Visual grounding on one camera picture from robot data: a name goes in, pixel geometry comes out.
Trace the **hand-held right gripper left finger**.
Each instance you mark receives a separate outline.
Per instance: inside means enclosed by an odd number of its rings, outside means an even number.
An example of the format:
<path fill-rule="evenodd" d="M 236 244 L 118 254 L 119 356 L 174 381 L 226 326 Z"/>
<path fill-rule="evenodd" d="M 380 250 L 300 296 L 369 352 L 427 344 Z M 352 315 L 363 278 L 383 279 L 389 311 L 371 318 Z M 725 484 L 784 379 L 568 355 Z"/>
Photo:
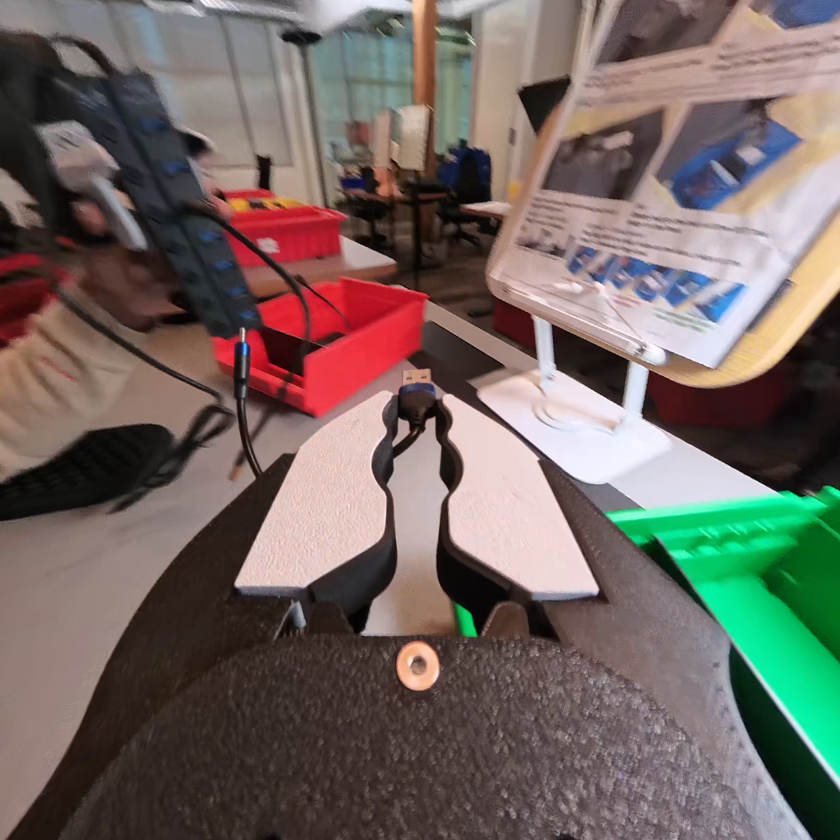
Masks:
<path fill-rule="evenodd" d="M 234 587 L 241 595 L 367 610 L 396 570 L 396 395 L 378 392 L 308 438 L 268 509 Z"/>

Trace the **red ribbed crate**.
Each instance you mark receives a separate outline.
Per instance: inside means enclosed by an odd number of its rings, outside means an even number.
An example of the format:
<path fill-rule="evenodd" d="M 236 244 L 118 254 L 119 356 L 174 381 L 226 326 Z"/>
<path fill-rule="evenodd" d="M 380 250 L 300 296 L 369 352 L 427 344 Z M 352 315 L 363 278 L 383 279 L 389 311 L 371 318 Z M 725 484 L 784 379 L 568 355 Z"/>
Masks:
<path fill-rule="evenodd" d="M 32 254 L 1 258 L 1 348 L 28 333 L 30 320 L 56 299 L 54 285 L 69 275 L 46 257 Z"/>

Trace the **black usb cable blue plugs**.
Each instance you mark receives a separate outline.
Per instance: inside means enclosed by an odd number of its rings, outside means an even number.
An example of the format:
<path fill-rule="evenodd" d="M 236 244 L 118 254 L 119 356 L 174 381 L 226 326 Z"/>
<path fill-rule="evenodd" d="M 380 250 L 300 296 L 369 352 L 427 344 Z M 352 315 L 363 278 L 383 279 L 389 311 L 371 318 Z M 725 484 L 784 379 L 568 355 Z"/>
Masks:
<path fill-rule="evenodd" d="M 255 433 L 251 433 L 247 416 L 248 386 L 250 381 L 252 352 L 247 332 L 240 329 L 234 347 L 234 399 L 236 404 L 237 428 L 240 451 L 228 480 L 236 481 L 244 465 L 248 465 L 254 477 L 263 473 L 254 449 L 254 437 L 258 436 L 271 417 L 280 409 L 280 399 L 268 404 L 259 417 Z M 430 370 L 412 370 L 403 373 L 402 385 L 396 395 L 396 418 L 408 423 L 407 434 L 392 447 L 392 460 L 405 453 L 424 434 L 427 421 L 438 413 L 438 398 L 431 379 Z"/>

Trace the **red plastic bin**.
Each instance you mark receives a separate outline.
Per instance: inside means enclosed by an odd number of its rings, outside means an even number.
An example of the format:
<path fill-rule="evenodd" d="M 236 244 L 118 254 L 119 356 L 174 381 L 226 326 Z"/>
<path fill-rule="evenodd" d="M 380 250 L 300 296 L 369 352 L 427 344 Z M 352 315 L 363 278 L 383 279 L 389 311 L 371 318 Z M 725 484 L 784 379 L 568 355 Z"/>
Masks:
<path fill-rule="evenodd" d="M 260 330 L 248 331 L 249 389 L 313 417 L 323 416 L 420 351 L 429 297 L 420 291 L 342 277 L 304 295 L 305 321 L 291 293 L 259 304 Z"/>

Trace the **black office chair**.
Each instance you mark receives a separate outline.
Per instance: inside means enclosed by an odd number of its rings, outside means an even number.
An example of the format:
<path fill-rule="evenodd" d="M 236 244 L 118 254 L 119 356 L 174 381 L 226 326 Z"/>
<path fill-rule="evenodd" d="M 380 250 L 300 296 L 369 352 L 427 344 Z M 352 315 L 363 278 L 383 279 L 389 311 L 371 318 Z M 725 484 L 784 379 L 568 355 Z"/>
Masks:
<path fill-rule="evenodd" d="M 464 241 L 481 247 L 480 237 L 464 230 L 466 224 L 485 229 L 478 216 L 468 213 L 468 204 L 485 203 L 491 199 L 492 164 L 489 154 L 460 140 L 450 146 L 437 163 L 437 183 L 444 188 L 445 197 L 437 208 L 444 238 L 453 244 Z"/>

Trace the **black triangular panel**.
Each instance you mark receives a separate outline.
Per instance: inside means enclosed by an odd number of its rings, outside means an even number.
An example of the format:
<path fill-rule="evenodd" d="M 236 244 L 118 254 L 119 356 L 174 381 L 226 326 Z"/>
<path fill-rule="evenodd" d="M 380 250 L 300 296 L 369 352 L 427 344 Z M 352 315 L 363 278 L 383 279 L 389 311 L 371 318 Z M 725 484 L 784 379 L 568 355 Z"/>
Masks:
<path fill-rule="evenodd" d="M 533 82 L 518 89 L 518 99 L 534 135 L 539 135 L 552 112 L 564 99 L 571 77 L 561 76 Z"/>

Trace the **printed instruction sheet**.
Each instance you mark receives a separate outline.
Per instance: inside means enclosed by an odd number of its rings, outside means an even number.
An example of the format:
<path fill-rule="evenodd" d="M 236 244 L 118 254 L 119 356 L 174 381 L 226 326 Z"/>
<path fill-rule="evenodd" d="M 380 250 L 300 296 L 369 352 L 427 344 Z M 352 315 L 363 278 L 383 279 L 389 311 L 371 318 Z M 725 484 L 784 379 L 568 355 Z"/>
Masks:
<path fill-rule="evenodd" d="M 838 2 L 604 2 L 487 270 L 715 369 L 838 215 Z"/>

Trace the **black floor lamp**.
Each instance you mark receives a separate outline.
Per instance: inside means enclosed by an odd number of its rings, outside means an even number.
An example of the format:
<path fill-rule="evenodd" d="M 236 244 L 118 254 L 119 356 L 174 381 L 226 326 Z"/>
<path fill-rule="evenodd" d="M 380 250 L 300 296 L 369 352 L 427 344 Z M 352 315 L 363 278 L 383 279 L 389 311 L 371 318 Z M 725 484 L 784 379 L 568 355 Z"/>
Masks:
<path fill-rule="evenodd" d="M 296 47 L 300 56 L 311 139 L 313 144 L 313 158 L 318 178 L 319 194 L 321 198 L 321 204 L 325 207 L 328 207 L 329 191 L 327 187 L 326 175 L 324 173 L 322 142 L 319 131 L 317 103 L 314 96 L 314 85 L 312 80 L 312 69 L 310 62 L 310 48 L 319 43 L 322 37 L 318 32 L 312 31 L 310 29 L 292 28 L 283 32 L 280 38 L 284 43 Z"/>

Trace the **person's left hand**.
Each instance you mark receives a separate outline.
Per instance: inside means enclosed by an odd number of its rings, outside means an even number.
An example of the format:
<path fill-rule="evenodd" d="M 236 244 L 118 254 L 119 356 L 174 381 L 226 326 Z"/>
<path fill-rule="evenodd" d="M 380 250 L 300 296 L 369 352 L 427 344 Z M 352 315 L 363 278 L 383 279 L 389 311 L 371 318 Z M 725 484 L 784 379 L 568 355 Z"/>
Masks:
<path fill-rule="evenodd" d="M 113 320 L 139 333 L 183 313 L 176 276 L 156 251 L 120 244 L 80 246 L 78 287 Z"/>

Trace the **black usb hub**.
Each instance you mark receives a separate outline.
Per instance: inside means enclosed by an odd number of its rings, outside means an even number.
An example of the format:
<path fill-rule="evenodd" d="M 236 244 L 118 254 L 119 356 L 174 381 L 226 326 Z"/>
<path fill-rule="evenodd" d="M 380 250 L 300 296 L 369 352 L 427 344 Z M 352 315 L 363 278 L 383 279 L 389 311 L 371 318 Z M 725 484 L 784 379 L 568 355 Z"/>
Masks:
<path fill-rule="evenodd" d="M 151 76 L 66 75 L 56 89 L 119 167 L 122 189 L 153 249 L 177 278 L 185 303 L 211 334 L 238 336 L 262 326 L 256 300 Z"/>

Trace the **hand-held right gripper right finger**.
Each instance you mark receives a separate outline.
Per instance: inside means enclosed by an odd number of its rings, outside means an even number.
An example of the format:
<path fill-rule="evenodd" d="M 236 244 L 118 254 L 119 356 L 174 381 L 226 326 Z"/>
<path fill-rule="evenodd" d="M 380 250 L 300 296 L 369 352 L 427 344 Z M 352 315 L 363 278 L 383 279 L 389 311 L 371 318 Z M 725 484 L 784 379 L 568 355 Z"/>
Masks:
<path fill-rule="evenodd" d="M 447 487 L 440 546 L 511 594 L 534 601 L 600 588 L 540 458 L 491 417 L 446 394 L 437 435 Z"/>

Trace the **instruction sheet on stand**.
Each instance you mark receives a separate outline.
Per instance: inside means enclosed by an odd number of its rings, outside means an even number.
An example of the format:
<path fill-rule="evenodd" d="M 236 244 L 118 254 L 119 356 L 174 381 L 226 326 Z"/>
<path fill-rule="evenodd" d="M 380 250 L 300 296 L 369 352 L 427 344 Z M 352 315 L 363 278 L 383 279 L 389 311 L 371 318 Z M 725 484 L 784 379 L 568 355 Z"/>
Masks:
<path fill-rule="evenodd" d="M 581 74 L 594 34 L 578 47 L 571 81 Z M 481 388 L 479 398 L 573 478 L 610 483 L 669 448 L 666 434 L 643 418 L 650 371 L 698 389 L 749 382 L 785 357 L 837 293 L 838 215 L 715 369 L 621 336 L 603 340 L 567 322 L 558 326 L 494 295 L 532 316 L 538 368 Z"/>

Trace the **black ribbed wrist rest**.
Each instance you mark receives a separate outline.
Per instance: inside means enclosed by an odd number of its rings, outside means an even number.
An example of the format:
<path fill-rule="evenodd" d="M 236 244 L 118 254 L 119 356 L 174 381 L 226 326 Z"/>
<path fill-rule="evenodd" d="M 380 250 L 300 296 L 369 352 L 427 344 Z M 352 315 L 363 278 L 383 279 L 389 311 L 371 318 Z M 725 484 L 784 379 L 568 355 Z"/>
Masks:
<path fill-rule="evenodd" d="M 147 488 L 174 445 L 174 435 L 157 424 L 90 431 L 53 460 L 2 484 L 1 521 L 127 500 Z"/>

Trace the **green plastic bin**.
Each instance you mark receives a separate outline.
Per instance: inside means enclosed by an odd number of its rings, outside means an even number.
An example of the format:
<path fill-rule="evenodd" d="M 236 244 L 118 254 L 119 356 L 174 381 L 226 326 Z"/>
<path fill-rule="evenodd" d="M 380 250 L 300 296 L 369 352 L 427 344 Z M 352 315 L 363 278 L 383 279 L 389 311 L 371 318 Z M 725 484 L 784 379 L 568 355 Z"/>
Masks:
<path fill-rule="evenodd" d="M 603 514 L 561 489 L 598 598 L 537 606 L 642 687 L 757 838 L 838 838 L 838 490 Z"/>

